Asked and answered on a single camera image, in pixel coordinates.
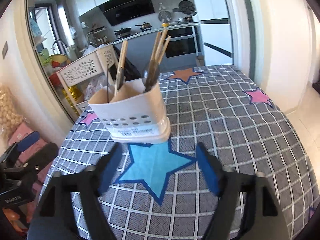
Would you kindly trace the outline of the left human hand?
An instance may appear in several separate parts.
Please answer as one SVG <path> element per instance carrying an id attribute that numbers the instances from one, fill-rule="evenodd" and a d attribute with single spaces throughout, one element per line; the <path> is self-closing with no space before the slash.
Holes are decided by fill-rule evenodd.
<path id="1" fill-rule="evenodd" d="M 2 211 L 4 212 L 6 218 L 9 220 L 9 222 L 11 223 L 11 225 L 13 226 L 13 228 L 17 231 L 17 232 L 27 232 L 28 229 L 25 225 L 22 224 L 22 222 L 20 221 L 20 215 L 17 214 L 15 211 L 11 210 L 11 209 L 2 209 Z"/>

